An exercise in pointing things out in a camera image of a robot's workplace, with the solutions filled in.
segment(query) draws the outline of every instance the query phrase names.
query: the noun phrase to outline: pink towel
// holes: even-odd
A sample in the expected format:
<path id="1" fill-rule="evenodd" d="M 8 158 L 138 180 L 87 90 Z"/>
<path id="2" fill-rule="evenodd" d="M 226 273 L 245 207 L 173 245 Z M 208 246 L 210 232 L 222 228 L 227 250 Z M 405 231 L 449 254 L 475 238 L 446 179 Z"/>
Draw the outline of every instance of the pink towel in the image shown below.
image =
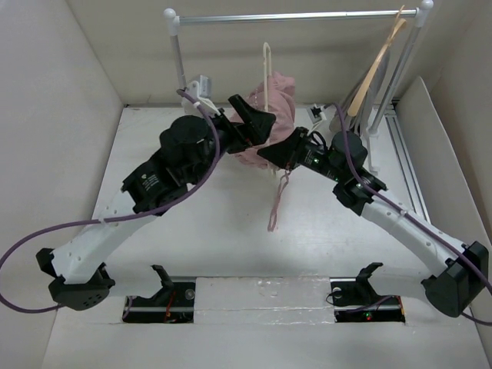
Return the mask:
<path id="1" fill-rule="evenodd" d="M 268 111 L 277 116 L 270 133 L 270 145 L 283 141 L 294 131 L 295 118 L 295 80 L 292 77 L 285 77 L 281 73 L 274 71 L 272 76 L 268 77 Z M 253 108 L 264 110 L 264 89 L 263 83 L 245 99 Z M 232 115 L 230 121 L 242 123 L 239 115 Z M 244 165 L 250 165 L 261 169 L 268 168 L 268 162 L 257 155 L 259 148 L 268 146 L 259 145 L 249 148 L 235 157 Z"/>

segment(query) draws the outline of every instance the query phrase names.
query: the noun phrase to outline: pink strap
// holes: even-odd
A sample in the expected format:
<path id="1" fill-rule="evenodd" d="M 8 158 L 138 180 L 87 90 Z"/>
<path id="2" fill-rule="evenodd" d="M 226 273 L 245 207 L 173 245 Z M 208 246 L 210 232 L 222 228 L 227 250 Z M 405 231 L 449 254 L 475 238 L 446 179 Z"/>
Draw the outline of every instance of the pink strap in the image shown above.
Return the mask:
<path id="1" fill-rule="evenodd" d="M 280 178 L 280 183 L 278 184 L 278 189 L 277 189 L 277 197 L 275 198 L 274 206 L 271 209 L 270 221 L 268 222 L 267 229 L 269 232 L 273 232 L 275 230 L 275 227 L 277 226 L 277 211 L 280 205 L 282 193 L 284 192 L 284 189 L 289 184 L 289 175 L 291 175 L 291 173 L 289 171 L 285 171 L 284 175 L 282 175 Z"/>

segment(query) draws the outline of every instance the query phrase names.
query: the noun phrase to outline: white pipe connector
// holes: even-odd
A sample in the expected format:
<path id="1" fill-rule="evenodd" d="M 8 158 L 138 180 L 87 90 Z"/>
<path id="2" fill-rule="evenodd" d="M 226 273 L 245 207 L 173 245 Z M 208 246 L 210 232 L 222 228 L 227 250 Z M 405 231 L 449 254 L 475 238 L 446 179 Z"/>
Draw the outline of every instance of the white pipe connector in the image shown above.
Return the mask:
<path id="1" fill-rule="evenodd" d="M 434 2 L 432 0 L 422 0 L 421 6 L 417 10 L 417 16 L 415 17 L 415 27 L 422 28 L 434 7 Z"/>
<path id="2" fill-rule="evenodd" d="M 176 15 L 174 9 L 167 8 L 164 10 L 164 18 L 166 19 L 166 23 L 168 24 L 168 31 L 170 36 L 178 35 L 179 28 L 179 17 Z"/>

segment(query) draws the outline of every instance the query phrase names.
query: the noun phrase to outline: white tabletop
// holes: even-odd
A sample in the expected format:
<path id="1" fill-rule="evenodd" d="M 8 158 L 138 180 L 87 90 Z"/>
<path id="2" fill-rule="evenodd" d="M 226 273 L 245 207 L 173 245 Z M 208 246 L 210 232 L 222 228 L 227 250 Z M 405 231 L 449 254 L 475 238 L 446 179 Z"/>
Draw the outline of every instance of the white tabletop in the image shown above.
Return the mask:
<path id="1" fill-rule="evenodd" d="M 121 181 L 158 149 L 158 136 L 180 108 L 126 108 L 116 134 L 97 208 Z M 296 124 L 310 127 L 304 109 Z M 410 203 L 387 126 L 381 125 L 378 177 Z M 170 275 L 355 276 L 373 261 L 428 275 L 403 245 L 340 205 L 334 183 L 296 169 L 282 198 L 278 229 L 267 232 L 278 179 L 225 157 L 208 183 L 183 204 L 142 228 L 107 262 L 135 272 L 162 264 Z M 88 311 L 62 309 L 44 369 L 90 367 L 383 367 L 484 368 L 474 324 L 450 319 L 404 299 L 407 323 L 123 324 L 123 298 Z M 327 314 L 331 307 L 326 306 Z"/>

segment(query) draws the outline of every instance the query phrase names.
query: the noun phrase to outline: white wall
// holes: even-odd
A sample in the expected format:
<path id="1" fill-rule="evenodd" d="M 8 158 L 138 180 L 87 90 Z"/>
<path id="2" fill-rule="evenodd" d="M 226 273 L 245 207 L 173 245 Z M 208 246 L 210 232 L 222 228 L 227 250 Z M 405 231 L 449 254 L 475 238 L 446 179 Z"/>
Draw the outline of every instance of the white wall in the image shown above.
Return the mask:
<path id="1" fill-rule="evenodd" d="M 477 17 L 447 60 L 430 95 L 492 239 L 492 2 L 479 3 Z M 490 320 L 489 294 L 482 293 L 473 306 L 477 317 Z M 490 360 L 492 330 L 479 327 L 479 331 Z"/>
<path id="2" fill-rule="evenodd" d="M 64 0 L 0 0 L 0 253 L 39 228 L 91 215 L 121 102 Z M 26 308 L 53 304 L 35 263 L 75 230 L 31 241 L 0 291 Z M 55 314 L 0 306 L 0 367 L 39 368 Z"/>
<path id="3" fill-rule="evenodd" d="M 167 7 L 179 15 L 241 15 L 279 12 L 415 8 L 421 0 L 67 0 L 98 59 L 126 103 L 177 102 L 175 67 L 162 17 Z M 434 0 L 427 37 L 422 39 L 409 75 L 429 84 L 454 39 L 467 24 L 470 0 Z M 274 68 L 297 79 L 299 102 L 333 101 L 346 94 L 374 60 L 393 20 L 278 22 L 208 25 L 181 30 L 189 78 L 212 77 L 215 101 L 249 93 L 262 79 L 261 47 L 268 41 Z M 409 29 L 398 36 L 395 54 Z"/>

